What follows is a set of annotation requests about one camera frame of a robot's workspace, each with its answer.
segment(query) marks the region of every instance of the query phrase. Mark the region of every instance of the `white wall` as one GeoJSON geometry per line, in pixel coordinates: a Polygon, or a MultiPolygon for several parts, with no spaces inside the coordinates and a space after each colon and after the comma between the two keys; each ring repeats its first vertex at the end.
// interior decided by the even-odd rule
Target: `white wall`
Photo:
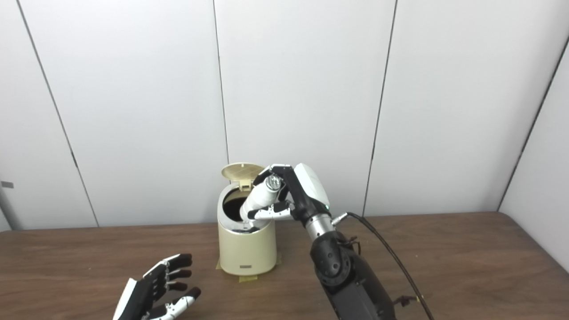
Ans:
{"type": "Polygon", "coordinates": [[[215,220],[227,164],[211,0],[22,0],[100,225],[215,220]]]}
{"type": "Polygon", "coordinates": [[[0,180],[15,228],[96,226],[16,1],[0,1],[0,180]]]}
{"type": "Polygon", "coordinates": [[[500,211],[569,271],[568,88],[566,50],[500,211]]]}
{"type": "Polygon", "coordinates": [[[563,0],[400,1],[365,213],[496,210],[568,17],[563,0]]]}
{"type": "Polygon", "coordinates": [[[229,162],[304,162],[361,212],[394,1],[215,5],[229,162]]]}

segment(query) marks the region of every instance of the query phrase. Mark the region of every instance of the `cylindrical object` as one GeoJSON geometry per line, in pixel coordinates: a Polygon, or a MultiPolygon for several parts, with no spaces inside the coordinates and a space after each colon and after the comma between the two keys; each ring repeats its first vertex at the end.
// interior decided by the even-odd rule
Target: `cylindrical object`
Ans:
{"type": "Polygon", "coordinates": [[[249,211],[257,210],[275,203],[280,187],[281,181],[273,175],[267,177],[265,181],[254,187],[239,210],[241,219],[244,222],[249,222],[249,211]]]}
{"type": "Polygon", "coordinates": [[[336,230],[332,225],[332,218],[327,214],[318,214],[311,217],[305,228],[312,241],[326,232],[336,230]]]}
{"type": "Polygon", "coordinates": [[[265,273],[277,263],[275,221],[256,220],[253,226],[241,221],[239,209],[248,195],[239,190],[239,183],[232,183],[217,204],[220,265],[236,276],[265,273]]]}

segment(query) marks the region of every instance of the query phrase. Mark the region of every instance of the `black arm segment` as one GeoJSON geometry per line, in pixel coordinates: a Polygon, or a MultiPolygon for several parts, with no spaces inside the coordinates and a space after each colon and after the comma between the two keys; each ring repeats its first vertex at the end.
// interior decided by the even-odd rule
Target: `black arm segment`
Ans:
{"type": "Polygon", "coordinates": [[[391,298],[368,263],[347,243],[340,232],[327,232],[310,250],[316,276],[338,319],[395,320],[391,298]]]}

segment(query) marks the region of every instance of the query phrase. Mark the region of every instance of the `black cable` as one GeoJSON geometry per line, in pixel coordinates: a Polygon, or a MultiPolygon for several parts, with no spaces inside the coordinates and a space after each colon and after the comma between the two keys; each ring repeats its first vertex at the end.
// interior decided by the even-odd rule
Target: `black cable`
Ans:
{"type": "Polygon", "coordinates": [[[429,320],[435,320],[435,318],[433,318],[433,316],[432,316],[431,310],[429,310],[429,308],[427,306],[427,302],[425,301],[425,299],[421,295],[419,288],[417,288],[415,281],[413,281],[413,278],[411,278],[411,275],[409,274],[407,269],[405,269],[405,266],[403,265],[401,260],[399,260],[399,257],[395,254],[395,251],[393,251],[393,249],[389,246],[387,241],[385,241],[385,239],[380,235],[379,232],[377,232],[377,230],[373,227],[373,225],[371,223],[369,223],[369,221],[367,221],[364,217],[358,216],[353,212],[346,212],[346,214],[348,214],[352,218],[356,218],[360,223],[365,225],[374,235],[376,235],[376,237],[385,246],[387,251],[391,254],[391,256],[393,257],[395,262],[397,262],[397,265],[401,268],[401,271],[403,271],[403,273],[405,274],[405,277],[407,278],[407,280],[409,281],[409,284],[413,288],[413,291],[417,295],[417,299],[419,299],[419,302],[421,302],[421,305],[423,306],[423,309],[425,310],[425,313],[427,314],[427,317],[429,318],[429,320]]]}

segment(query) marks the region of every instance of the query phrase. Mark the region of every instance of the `wire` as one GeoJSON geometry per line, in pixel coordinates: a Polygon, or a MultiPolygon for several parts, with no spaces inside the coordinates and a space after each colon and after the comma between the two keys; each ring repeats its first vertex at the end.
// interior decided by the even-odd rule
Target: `wire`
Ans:
{"type": "Polygon", "coordinates": [[[360,242],[356,241],[357,237],[351,237],[348,241],[346,242],[339,242],[339,244],[342,247],[346,247],[346,248],[350,248],[353,249],[353,245],[357,244],[357,255],[361,256],[361,246],[360,246],[360,242]]]}
{"type": "Polygon", "coordinates": [[[399,260],[399,257],[395,254],[395,251],[393,251],[393,249],[389,246],[387,241],[385,241],[385,239],[380,235],[379,232],[377,232],[377,230],[373,227],[373,225],[371,223],[369,223],[369,221],[367,221],[364,217],[358,216],[353,212],[346,212],[346,214],[348,214],[352,218],[356,218],[360,223],[365,225],[374,235],[376,235],[376,237],[385,246],[387,251],[391,254],[391,256],[393,257],[395,262],[397,262],[397,265],[401,268],[401,271],[403,271],[403,273],[405,274],[405,277],[407,278],[407,280],[409,281],[409,284],[413,288],[413,291],[417,295],[417,299],[419,300],[419,302],[423,306],[423,309],[425,310],[425,313],[427,314],[427,317],[429,318],[429,320],[435,320],[435,318],[432,316],[431,310],[429,310],[429,308],[427,306],[427,302],[425,301],[425,299],[421,295],[419,288],[417,288],[415,281],[413,281],[413,278],[411,278],[411,275],[409,274],[409,272],[407,271],[407,269],[405,268],[405,266],[403,265],[401,260],[399,260]]]}

